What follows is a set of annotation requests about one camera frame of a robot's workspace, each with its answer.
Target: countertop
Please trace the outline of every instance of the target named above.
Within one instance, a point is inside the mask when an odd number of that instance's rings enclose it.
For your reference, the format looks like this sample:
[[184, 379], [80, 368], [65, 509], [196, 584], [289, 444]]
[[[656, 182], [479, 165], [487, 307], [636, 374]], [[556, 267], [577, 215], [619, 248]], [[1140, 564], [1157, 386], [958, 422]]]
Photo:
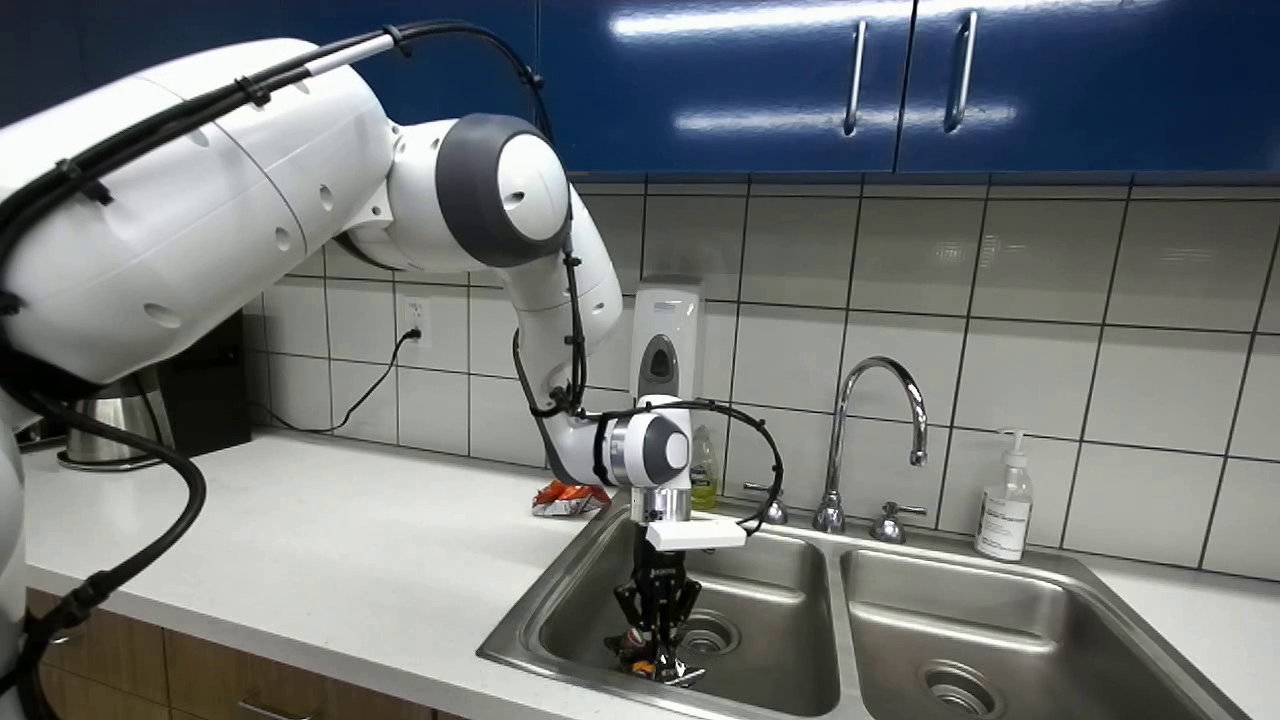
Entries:
[[[476, 656], [578, 534], [528, 515], [537, 471], [309, 435], [258, 435], [200, 470], [200, 526], [108, 607], [454, 717], [664, 717]], [[26, 456], [33, 589], [69, 592], [123, 561], [179, 501], [165, 470]], [[1087, 564], [1246, 717], [1280, 720], [1280, 584]]]

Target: robotic arm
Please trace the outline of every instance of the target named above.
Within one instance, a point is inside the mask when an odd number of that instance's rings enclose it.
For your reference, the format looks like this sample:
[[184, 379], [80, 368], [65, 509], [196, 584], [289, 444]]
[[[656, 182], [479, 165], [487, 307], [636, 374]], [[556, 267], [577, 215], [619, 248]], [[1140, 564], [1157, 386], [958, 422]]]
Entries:
[[636, 656], [685, 680], [677, 643], [694, 601], [685, 553], [747, 534], [687, 515], [687, 410], [652, 395], [624, 417], [578, 413], [585, 355], [619, 316], [602, 239], [537, 129], [391, 124], [349, 64], [405, 40], [391, 27], [331, 48], [217, 48], [0, 131], [0, 667], [25, 643], [13, 431], [184, 353], [345, 238], [382, 267], [501, 272], [552, 470], [636, 494], [636, 589], [614, 592]]

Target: chrome faucet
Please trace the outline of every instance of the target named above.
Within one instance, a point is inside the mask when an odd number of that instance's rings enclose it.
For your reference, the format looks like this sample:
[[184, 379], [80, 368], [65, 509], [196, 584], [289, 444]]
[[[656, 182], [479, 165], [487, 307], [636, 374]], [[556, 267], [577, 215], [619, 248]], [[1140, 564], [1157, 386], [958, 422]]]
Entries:
[[830, 444], [827, 444], [827, 487], [824, 487], [824, 505], [812, 514], [812, 529], [824, 534], [844, 534], [844, 509], [838, 509], [838, 435], [844, 435], [844, 410], [852, 395], [852, 386], [869, 374], [869, 368], [886, 368], [904, 393], [906, 393], [906, 410], [910, 410], [910, 456], [906, 464], [924, 464], [929, 456], [929, 413], [924, 413], [924, 393], [917, 386], [917, 377], [893, 359], [893, 355], [869, 355], [859, 359], [844, 386], [837, 388], [837, 405], [830, 405]]

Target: double sink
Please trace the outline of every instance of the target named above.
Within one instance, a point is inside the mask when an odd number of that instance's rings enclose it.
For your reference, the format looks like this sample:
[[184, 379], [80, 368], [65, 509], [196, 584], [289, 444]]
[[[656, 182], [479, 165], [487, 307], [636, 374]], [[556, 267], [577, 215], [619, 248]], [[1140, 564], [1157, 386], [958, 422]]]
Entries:
[[692, 553], [704, 584], [685, 689], [631, 680], [606, 648], [628, 623], [636, 529], [614, 505], [525, 592], [479, 656], [685, 717], [875, 720], [1242, 720], [1079, 561], [995, 564], [958, 546], [881, 546], [766, 529]]

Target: red object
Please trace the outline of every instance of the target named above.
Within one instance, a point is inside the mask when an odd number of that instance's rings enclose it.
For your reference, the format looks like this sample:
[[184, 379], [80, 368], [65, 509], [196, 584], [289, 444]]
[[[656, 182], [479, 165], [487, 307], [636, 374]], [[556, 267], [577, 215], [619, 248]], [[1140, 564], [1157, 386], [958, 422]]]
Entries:
[[606, 505], [606, 494], [596, 486], [571, 486], [564, 475], [552, 475], [537, 497], [533, 497], [533, 515], [547, 521], [569, 521], [569, 515], [591, 515]]

